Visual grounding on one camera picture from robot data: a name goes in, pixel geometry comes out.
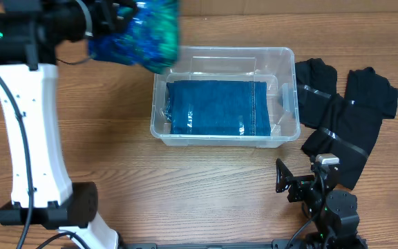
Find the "blue sequin garment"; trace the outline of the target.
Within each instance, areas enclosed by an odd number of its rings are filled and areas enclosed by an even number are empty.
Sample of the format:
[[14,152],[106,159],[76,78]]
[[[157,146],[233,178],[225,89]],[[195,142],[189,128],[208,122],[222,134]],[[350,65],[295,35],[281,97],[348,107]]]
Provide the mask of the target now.
[[161,74],[178,60],[179,1],[128,1],[115,8],[126,28],[88,41],[94,60],[131,66],[139,64]]

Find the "large black garment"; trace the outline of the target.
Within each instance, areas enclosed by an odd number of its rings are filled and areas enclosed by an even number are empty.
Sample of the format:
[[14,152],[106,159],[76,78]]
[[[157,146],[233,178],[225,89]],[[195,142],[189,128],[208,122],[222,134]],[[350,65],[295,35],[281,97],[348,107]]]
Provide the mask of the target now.
[[328,102],[320,124],[301,149],[339,158],[339,183],[352,190],[377,142],[384,119],[397,114],[398,89],[372,67],[348,73],[345,95]]

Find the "blue denim jeans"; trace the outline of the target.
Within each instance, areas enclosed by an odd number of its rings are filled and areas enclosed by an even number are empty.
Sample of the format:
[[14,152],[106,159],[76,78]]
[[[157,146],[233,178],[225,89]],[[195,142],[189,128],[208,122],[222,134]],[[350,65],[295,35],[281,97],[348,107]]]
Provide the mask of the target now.
[[271,135],[265,82],[179,80],[167,91],[172,134]]

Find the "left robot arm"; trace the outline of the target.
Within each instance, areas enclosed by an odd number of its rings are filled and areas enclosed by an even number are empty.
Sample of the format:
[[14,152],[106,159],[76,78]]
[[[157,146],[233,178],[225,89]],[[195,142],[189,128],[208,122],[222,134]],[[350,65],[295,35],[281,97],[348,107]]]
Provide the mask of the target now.
[[35,224],[80,248],[123,248],[98,212],[92,182],[71,181],[56,105],[56,47],[126,29],[134,1],[0,1],[0,102],[12,160],[11,199],[2,225]]

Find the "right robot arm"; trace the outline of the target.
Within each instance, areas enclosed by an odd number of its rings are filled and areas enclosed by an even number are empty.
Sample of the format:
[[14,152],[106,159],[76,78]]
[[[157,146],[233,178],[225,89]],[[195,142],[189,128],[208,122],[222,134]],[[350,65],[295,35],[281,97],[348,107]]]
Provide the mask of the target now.
[[276,160],[276,192],[288,191],[290,203],[301,202],[308,221],[289,240],[275,240],[275,248],[367,248],[358,235],[357,197],[338,190],[340,160],[332,154],[310,159],[311,175],[295,176]]

